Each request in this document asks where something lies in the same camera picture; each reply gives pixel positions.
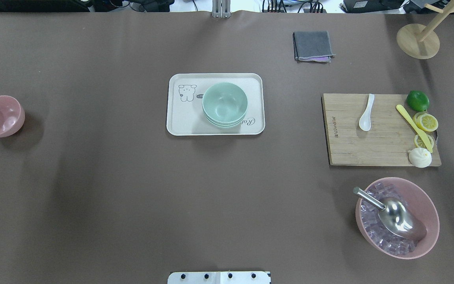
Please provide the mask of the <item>clear ice cubes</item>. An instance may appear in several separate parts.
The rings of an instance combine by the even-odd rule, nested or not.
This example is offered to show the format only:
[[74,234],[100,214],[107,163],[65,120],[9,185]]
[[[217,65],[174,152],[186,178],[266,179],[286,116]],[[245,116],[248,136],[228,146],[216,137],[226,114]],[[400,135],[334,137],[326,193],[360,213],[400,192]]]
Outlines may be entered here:
[[[386,182],[375,183],[375,185],[367,189],[367,192],[377,200],[390,196],[398,198],[405,206],[407,205],[407,202],[402,199],[399,190],[394,185]],[[414,252],[418,246],[418,241],[398,237],[391,233],[380,221],[377,208],[370,203],[361,201],[360,215],[362,226],[366,230],[369,239],[384,252],[394,256],[405,256]]]

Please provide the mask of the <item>aluminium frame post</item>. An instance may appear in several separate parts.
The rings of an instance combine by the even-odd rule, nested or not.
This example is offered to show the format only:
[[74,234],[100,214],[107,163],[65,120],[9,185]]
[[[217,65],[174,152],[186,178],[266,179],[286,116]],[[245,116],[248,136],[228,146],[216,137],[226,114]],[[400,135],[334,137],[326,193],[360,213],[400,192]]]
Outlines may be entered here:
[[227,19],[231,17],[231,1],[230,0],[213,0],[212,1],[212,17],[217,19]]

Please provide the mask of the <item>green lime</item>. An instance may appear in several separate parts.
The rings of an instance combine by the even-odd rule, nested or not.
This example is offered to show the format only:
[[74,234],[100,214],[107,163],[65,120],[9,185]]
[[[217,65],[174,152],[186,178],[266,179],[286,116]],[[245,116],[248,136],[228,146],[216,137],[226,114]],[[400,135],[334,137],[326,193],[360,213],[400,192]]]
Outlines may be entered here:
[[406,97],[407,105],[414,111],[424,112],[430,106],[430,100],[427,95],[418,90],[411,90]]

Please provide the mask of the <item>cream serving tray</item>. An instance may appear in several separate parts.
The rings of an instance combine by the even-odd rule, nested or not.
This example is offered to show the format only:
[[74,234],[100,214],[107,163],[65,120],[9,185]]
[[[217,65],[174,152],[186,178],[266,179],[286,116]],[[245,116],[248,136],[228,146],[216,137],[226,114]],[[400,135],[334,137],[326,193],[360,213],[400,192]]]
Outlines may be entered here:
[[[229,82],[247,95],[247,113],[234,127],[211,124],[204,115],[202,96],[216,83]],[[166,129],[175,136],[258,135],[265,129],[263,83],[255,73],[183,73],[169,80]]]

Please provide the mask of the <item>wooden mug tree stand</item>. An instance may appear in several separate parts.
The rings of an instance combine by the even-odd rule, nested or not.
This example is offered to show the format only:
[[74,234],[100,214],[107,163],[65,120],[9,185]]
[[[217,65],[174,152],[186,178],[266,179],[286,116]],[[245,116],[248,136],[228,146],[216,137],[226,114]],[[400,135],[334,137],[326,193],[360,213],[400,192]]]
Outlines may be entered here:
[[437,15],[427,25],[407,24],[398,30],[396,41],[398,46],[409,56],[425,60],[437,54],[440,40],[434,29],[449,15],[454,13],[454,0],[451,0],[443,9],[425,4],[425,8],[435,11]]

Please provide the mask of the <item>yellow plastic knife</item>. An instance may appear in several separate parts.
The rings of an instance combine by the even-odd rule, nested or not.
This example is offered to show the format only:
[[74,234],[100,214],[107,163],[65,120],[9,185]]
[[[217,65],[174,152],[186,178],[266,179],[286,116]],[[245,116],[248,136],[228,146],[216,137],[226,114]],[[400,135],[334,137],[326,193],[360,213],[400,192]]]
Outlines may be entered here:
[[430,153],[434,152],[434,147],[431,145],[430,140],[428,139],[427,133],[425,131],[421,130],[418,128],[418,126],[415,124],[407,110],[403,105],[396,105],[396,110],[400,115],[409,123],[409,125],[414,129],[415,133],[421,138],[422,142],[424,143],[425,147]]

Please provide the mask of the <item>wooden cutting board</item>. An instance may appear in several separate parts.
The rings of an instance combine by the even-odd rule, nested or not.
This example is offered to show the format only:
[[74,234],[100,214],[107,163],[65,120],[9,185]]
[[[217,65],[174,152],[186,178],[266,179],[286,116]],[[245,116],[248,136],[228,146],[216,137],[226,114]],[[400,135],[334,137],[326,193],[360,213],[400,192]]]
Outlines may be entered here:
[[406,95],[375,94],[371,129],[359,126],[368,104],[368,94],[325,93],[322,96],[329,163],[333,166],[411,166],[409,151],[416,147],[416,133],[398,113],[403,105],[409,115]]

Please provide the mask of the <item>large pink bowl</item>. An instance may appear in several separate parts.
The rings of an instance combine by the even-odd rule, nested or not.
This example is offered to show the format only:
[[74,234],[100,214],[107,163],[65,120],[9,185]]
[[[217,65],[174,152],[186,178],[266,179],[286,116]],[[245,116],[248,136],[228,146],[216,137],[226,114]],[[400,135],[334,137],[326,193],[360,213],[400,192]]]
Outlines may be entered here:
[[402,199],[407,202],[406,208],[426,226],[427,235],[422,240],[418,241],[418,246],[415,248],[414,252],[408,253],[405,256],[394,256],[384,252],[375,246],[374,242],[369,239],[366,230],[362,226],[360,205],[363,199],[359,198],[355,206],[355,220],[363,237],[377,250],[398,259],[416,259],[429,253],[436,245],[440,233],[439,216],[431,198],[418,185],[398,177],[384,177],[375,180],[367,189],[377,182],[392,184],[399,190]]

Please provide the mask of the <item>metal ice scoop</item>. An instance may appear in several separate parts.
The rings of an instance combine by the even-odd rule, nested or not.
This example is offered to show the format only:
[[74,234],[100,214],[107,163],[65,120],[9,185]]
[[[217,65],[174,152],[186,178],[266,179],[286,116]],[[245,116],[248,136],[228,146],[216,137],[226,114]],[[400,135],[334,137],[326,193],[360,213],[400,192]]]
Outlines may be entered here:
[[380,221],[391,233],[412,241],[427,235],[426,226],[399,199],[388,196],[377,200],[360,187],[355,187],[353,193],[377,209]]

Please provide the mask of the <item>grey folded cloth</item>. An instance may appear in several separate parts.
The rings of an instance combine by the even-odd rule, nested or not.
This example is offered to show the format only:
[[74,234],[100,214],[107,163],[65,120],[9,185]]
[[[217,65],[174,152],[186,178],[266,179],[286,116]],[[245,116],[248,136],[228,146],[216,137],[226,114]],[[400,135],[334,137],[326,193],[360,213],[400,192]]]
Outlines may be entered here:
[[328,31],[295,31],[292,38],[297,61],[328,63],[335,56]]

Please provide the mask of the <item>white mounting plate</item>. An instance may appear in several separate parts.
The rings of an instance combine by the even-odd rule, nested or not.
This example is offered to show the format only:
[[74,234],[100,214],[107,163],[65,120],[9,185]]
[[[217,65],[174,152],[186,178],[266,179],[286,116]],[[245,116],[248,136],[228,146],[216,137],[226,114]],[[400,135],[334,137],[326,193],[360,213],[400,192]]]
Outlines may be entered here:
[[270,284],[272,277],[266,271],[198,271],[175,272],[168,284]]

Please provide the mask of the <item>small pink bowl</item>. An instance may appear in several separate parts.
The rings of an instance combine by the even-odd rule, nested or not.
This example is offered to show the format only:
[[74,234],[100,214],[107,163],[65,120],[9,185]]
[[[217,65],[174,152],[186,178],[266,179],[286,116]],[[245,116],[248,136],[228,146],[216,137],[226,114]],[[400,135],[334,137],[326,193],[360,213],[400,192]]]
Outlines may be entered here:
[[17,99],[0,95],[0,137],[8,137],[19,131],[25,117],[25,111]]

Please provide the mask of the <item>white ceramic spoon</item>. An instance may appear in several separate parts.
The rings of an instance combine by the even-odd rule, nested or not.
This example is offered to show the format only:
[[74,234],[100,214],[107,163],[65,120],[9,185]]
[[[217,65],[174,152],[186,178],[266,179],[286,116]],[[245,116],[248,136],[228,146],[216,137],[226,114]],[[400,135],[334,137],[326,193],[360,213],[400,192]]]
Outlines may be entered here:
[[374,100],[375,100],[375,95],[370,93],[368,95],[366,108],[365,108],[363,114],[361,115],[361,117],[359,119],[359,128],[362,131],[369,131],[371,129],[371,127],[372,127],[372,124],[371,124],[371,111],[372,111],[372,108],[373,108]]

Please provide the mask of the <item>stacked green bowls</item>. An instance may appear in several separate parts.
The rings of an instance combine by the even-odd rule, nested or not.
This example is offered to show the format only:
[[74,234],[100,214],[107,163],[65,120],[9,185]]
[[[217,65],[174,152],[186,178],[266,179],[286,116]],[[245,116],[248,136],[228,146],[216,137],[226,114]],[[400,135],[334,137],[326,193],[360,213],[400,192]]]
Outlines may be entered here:
[[205,117],[214,126],[234,127],[247,113],[247,95],[234,83],[220,82],[204,93],[202,108]]

